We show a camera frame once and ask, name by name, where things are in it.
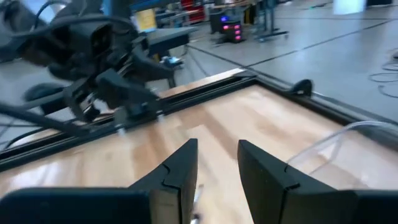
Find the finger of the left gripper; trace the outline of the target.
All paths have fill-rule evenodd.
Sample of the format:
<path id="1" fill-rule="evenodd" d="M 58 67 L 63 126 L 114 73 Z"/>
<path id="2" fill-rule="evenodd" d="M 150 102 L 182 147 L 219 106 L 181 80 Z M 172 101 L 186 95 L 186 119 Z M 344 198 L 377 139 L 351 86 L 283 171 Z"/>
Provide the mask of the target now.
<path id="1" fill-rule="evenodd" d="M 132 50 L 132 67 L 147 82 L 172 78 L 174 75 L 171 68 L 153 61 L 140 47 Z"/>
<path id="2" fill-rule="evenodd" d="M 110 109 L 131 104 L 141 105 L 159 98 L 145 86 L 125 80 L 113 69 L 100 73 L 95 82 L 96 97 L 104 101 Z"/>

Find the yellow sign board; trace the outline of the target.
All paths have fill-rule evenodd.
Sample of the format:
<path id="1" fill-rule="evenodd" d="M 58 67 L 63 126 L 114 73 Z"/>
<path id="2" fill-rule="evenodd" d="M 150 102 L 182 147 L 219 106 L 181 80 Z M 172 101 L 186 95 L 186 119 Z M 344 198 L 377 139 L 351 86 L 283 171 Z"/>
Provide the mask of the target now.
<path id="1" fill-rule="evenodd" d="M 157 28 L 155 19 L 155 11 L 153 9 L 146 9 L 135 13 L 137 28 L 141 32 L 153 32 Z"/>

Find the grey desk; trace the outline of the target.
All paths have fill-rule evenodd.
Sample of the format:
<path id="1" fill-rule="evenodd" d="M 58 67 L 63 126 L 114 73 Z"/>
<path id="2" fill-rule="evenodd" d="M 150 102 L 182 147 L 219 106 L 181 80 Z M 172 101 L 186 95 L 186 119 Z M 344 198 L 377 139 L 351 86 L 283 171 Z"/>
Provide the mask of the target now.
<path id="1" fill-rule="evenodd" d="M 162 28 L 147 33 L 149 55 L 187 45 L 190 42 L 190 34 L 197 30 L 197 27 Z"/>

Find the computer tower purple lights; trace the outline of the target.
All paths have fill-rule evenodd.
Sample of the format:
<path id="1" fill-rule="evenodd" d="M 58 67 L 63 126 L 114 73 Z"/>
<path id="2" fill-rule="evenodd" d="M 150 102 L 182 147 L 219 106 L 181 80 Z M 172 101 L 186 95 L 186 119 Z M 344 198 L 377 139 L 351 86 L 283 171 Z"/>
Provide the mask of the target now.
<path id="1" fill-rule="evenodd" d="M 218 34 L 218 43 L 231 42 L 234 44 L 244 40 L 241 21 L 232 19 L 224 12 L 210 14 L 210 34 Z"/>

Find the black aluminium table frame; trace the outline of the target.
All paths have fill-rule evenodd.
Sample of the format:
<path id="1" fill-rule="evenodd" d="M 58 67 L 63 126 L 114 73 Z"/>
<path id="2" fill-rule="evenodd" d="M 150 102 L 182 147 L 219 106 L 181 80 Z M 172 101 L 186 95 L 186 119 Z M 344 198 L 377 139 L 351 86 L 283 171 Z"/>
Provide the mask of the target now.
<path id="1" fill-rule="evenodd" d="M 258 85 L 272 91 L 276 95 L 341 125 L 366 120 L 394 123 L 393 120 L 354 106 L 345 105 L 331 98 L 325 98 L 324 103 L 314 100 L 313 82 L 309 79 L 300 80 L 288 88 L 283 88 L 263 76 L 239 72 L 191 90 L 165 98 L 157 98 L 153 104 L 145 105 L 138 117 L 127 116 L 122 118 L 115 113 L 104 113 L 97 114 L 95 120 L 85 121 L 82 125 L 76 125 L 74 120 L 59 122 L 19 108 L 0 105 L 0 113 L 3 115 L 35 123 L 39 126 L 39 131 L 48 129 L 58 131 L 56 134 L 19 146 L 15 145 L 18 139 L 12 139 L 5 150 L 0 151 L 0 172 L 109 136 L 120 128 L 131 129 L 150 123 L 158 115 L 172 114 L 252 85 Z"/>

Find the clear plastic bin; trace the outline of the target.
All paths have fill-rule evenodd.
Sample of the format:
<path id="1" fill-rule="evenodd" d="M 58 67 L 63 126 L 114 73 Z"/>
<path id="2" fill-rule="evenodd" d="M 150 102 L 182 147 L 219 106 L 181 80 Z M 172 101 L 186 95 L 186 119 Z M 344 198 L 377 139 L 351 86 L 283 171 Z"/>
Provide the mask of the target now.
<path id="1" fill-rule="evenodd" d="M 337 166 L 351 174 L 398 169 L 398 126 L 381 121 L 351 123 L 287 161 L 308 174 Z"/>

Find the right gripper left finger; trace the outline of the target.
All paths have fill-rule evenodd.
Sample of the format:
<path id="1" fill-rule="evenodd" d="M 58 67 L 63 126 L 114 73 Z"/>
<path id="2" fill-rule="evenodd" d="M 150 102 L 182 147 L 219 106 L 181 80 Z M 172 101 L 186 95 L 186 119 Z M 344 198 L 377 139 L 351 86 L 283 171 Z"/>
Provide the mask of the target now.
<path id="1" fill-rule="evenodd" d="M 190 224 L 198 141 L 129 187 L 31 187 L 0 199 L 0 224 Z"/>

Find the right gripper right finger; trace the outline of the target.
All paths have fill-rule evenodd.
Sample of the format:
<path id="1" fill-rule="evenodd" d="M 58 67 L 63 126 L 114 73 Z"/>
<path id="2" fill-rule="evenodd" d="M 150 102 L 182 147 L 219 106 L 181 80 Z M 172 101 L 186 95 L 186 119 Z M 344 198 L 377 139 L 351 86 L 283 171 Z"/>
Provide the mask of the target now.
<path id="1" fill-rule="evenodd" d="M 238 167 L 254 224 L 398 224 L 398 190 L 337 190 L 247 140 Z"/>

